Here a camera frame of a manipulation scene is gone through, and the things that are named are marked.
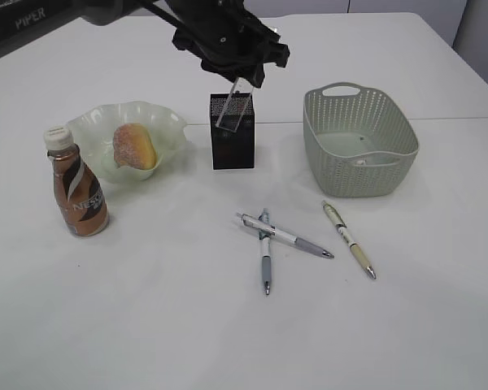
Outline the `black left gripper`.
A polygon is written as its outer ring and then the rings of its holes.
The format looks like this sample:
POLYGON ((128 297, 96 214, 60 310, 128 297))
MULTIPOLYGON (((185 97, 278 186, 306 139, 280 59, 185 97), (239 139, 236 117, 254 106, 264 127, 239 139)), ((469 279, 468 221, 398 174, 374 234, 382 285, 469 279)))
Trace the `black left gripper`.
POLYGON ((243 78, 257 89, 263 85, 264 64, 285 67, 289 47, 280 35, 249 12, 243 1, 167 1, 181 26, 172 44, 201 59, 201 68, 230 82, 243 78))

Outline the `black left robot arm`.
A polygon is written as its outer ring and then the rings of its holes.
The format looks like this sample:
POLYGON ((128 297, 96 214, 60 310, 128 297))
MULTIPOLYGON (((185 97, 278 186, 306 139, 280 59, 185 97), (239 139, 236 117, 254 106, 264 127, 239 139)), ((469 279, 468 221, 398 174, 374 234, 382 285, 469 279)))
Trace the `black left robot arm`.
POLYGON ((249 12, 242 1, 0 1, 0 58, 76 19, 111 24, 146 9, 175 27, 172 43, 189 51, 201 67, 234 82, 262 86, 264 65, 285 67, 290 50, 280 35, 249 12))

